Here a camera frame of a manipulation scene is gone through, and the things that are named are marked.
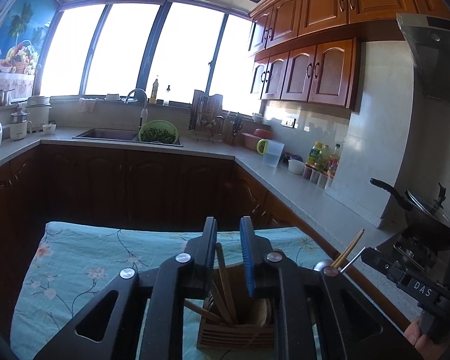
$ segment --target floral tablecloth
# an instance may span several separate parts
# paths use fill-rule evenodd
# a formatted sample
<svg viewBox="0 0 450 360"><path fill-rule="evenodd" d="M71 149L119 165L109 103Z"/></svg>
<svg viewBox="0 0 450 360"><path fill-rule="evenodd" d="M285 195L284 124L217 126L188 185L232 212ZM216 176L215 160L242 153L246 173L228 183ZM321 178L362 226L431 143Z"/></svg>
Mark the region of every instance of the floral tablecloth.
<svg viewBox="0 0 450 360"><path fill-rule="evenodd" d="M257 230L274 248L311 268L325 252L295 227ZM198 233L161 233L51 222L25 276L13 314L10 346L20 360L35 354L72 316L126 267L145 271L183 251ZM220 232L227 264L242 261L237 231ZM200 316L184 310L183 359L272 360L272 351L231 352L197 349Z"/></svg>

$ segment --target wok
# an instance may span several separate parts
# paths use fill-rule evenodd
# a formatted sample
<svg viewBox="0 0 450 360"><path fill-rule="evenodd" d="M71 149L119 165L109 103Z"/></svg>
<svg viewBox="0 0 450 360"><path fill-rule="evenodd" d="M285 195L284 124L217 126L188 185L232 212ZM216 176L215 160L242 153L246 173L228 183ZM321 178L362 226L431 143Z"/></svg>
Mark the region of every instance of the wok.
<svg viewBox="0 0 450 360"><path fill-rule="evenodd" d="M415 237L429 247L433 251L444 251L450 246L450 228L440 222L432 213L426 212L415 204L409 202L400 193L384 181L375 178L370 179L370 183L376 187L382 188L390 193L396 200L398 205L405 211L405 220L409 227L415 231ZM441 202L445 200L445 188L440 186L440 196L436 201L437 208L441 208Z"/></svg>

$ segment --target measuring cup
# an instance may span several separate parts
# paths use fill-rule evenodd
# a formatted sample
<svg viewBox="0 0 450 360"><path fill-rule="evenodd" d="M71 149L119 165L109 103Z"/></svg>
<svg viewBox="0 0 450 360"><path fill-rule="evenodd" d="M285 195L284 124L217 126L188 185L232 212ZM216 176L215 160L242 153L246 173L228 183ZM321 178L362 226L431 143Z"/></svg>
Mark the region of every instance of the measuring cup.
<svg viewBox="0 0 450 360"><path fill-rule="evenodd" d="M263 156L262 164L276 167L280 161L284 144L271 139L261 139L257 142L257 151Z"/></svg>

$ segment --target dish rack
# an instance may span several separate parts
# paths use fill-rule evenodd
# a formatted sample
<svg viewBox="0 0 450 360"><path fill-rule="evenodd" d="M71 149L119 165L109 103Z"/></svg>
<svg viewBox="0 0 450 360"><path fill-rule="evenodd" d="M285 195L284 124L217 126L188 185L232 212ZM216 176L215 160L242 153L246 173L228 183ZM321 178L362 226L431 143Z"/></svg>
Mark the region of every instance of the dish rack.
<svg viewBox="0 0 450 360"><path fill-rule="evenodd" d="M195 90L190 112L188 130L194 131L197 140L221 142L224 118L222 116L223 96L207 96L203 91Z"/></svg>

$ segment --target pan handle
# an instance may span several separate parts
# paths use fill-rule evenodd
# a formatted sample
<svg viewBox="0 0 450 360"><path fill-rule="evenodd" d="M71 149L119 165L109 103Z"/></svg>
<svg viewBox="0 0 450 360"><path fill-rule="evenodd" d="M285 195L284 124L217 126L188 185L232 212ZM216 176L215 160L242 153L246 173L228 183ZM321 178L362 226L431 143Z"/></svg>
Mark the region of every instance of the pan handle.
<svg viewBox="0 0 450 360"><path fill-rule="evenodd" d="M392 187L390 184L387 184L384 181L377 180L376 178L371 178L370 183L378 188L382 188L383 190L386 190L390 193L396 200L400 207L402 207L404 210L410 211L412 209L412 204L407 202L405 198L398 193L398 191Z"/></svg>

